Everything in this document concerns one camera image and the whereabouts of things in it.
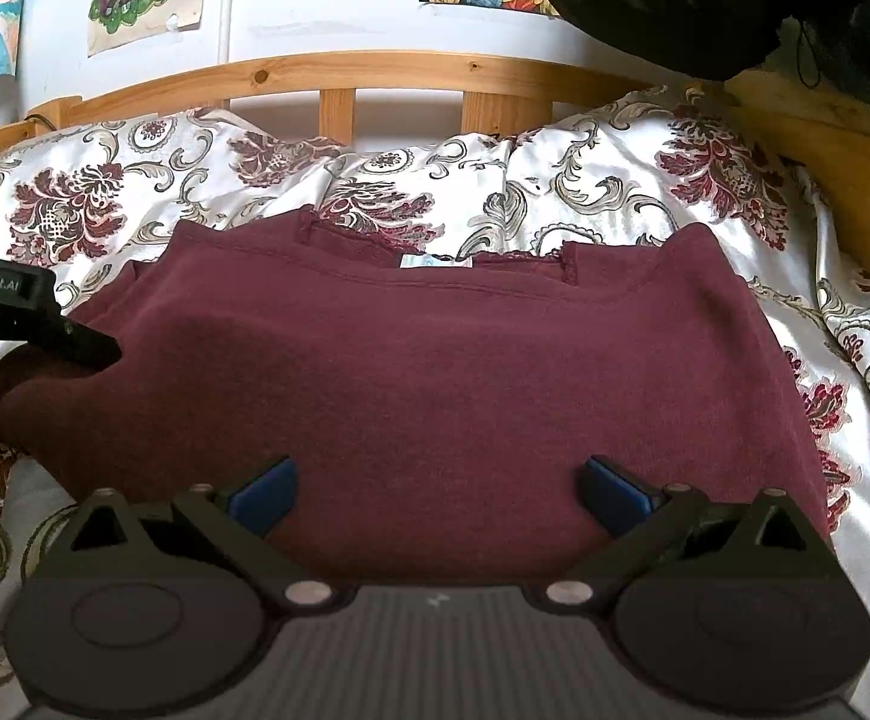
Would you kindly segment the maroon knit sweater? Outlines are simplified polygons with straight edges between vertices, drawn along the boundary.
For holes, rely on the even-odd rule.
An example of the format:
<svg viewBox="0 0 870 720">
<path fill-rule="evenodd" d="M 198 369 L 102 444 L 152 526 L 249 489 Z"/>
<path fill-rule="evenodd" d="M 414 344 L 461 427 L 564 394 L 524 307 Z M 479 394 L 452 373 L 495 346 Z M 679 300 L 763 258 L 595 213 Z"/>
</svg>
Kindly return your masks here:
<svg viewBox="0 0 870 720">
<path fill-rule="evenodd" d="M 376 580 L 551 577 L 606 541 L 575 496 L 595 455 L 721 502 L 782 488 L 824 528 L 794 372 L 712 231 L 658 247 L 409 266 L 297 210 L 180 224 L 76 310 L 121 358 L 0 362 L 0 441 L 72 496 L 165 500 L 289 457 L 272 543 Z"/>
</svg>

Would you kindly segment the floral satin bed cover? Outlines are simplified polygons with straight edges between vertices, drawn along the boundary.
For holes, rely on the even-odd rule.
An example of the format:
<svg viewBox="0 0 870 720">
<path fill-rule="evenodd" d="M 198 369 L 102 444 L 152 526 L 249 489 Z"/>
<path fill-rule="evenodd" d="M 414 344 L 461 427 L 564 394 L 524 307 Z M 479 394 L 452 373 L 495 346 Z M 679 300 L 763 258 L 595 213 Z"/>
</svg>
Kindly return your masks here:
<svg viewBox="0 0 870 720">
<path fill-rule="evenodd" d="M 793 367 L 833 546 L 870 611 L 870 273 L 847 255 L 828 193 L 697 93 L 632 93 L 515 137 L 376 153 L 186 110 L 1 154 L 0 259 L 53 270 L 59 302 L 74 307 L 123 263 L 158 257 L 182 221 L 229 229 L 303 205 L 444 257 L 658 245 L 705 224 Z M 870 717 L 870 662 L 853 702 Z"/>
</svg>

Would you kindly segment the wooden bed frame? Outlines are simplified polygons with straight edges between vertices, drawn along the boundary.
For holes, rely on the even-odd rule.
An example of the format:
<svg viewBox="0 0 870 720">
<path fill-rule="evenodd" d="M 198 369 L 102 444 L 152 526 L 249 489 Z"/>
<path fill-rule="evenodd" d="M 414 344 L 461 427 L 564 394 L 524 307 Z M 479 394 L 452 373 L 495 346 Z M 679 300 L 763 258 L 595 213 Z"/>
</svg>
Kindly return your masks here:
<svg viewBox="0 0 870 720">
<path fill-rule="evenodd" d="M 98 98 L 53 99 L 33 109 L 30 119 L 0 127 L 0 154 L 53 125 L 310 91 L 319 96 L 319 133 L 349 143 L 362 88 L 456 91 L 463 98 L 463 130 L 517 133 L 552 122 L 556 104 L 595 109 L 639 86 L 604 71 L 484 54 L 364 50 L 268 57 L 185 71 Z M 725 91 L 752 133 L 824 186 L 842 249 L 870 270 L 870 104 L 765 70 L 739 73 Z"/>
</svg>

